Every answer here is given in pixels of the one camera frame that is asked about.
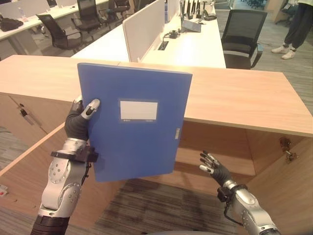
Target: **metal joint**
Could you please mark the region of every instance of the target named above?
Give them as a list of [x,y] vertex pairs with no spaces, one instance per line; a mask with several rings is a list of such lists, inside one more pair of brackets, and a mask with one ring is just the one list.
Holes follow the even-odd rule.
[[299,158],[299,156],[296,153],[290,152],[290,145],[292,144],[290,139],[286,137],[281,137],[279,139],[279,142],[280,142],[280,147],[282,148],[283,153],[286,154],[286,162],[288,164],[291,163],[293,160],[296,160],[297,158]]

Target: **white sneaker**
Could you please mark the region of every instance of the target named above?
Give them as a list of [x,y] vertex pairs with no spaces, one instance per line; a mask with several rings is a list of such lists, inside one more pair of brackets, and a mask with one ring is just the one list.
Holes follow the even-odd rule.
[[294,55],[295,55],[295,51],[289,50],[289,51],[287,52],[287,54],[285,54],[285,55],[282,56],[282,59],[284,59],[284,60],[289,60],[289,59],[292,59],[292,58],[294,57]]
[[285,54],[287,53],[289,50],[289,47],[284,47],[284,46],[281,46],[279,48],[275,48],[275,49],[272,49],[272,52],[275,53],[275,54]]

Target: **black bag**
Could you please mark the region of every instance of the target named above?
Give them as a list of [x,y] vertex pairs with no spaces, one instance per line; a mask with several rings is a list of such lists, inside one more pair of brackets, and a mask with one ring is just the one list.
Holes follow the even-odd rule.
[[19,20],[14,20],[14,19],[9,19],[9,18],[0,19],[0,28],[3,32],[16,29],[23,24],[24,23]]

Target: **wooden countertop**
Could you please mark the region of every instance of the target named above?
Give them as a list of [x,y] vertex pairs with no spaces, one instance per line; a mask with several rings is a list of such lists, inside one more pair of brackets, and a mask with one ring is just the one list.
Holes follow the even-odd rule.
[[80,62],[190,72],[185,120],[313,137],[312,115],[280,72],[13,55],[0,62],[0,92],[72,101]]

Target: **blue folder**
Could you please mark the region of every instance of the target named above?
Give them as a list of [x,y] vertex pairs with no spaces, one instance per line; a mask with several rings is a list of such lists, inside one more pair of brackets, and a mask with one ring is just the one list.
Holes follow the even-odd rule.
[[171,173],[192,75],[88,63],[78,73],[83,104],[101,101],[89,123],[96,180]]

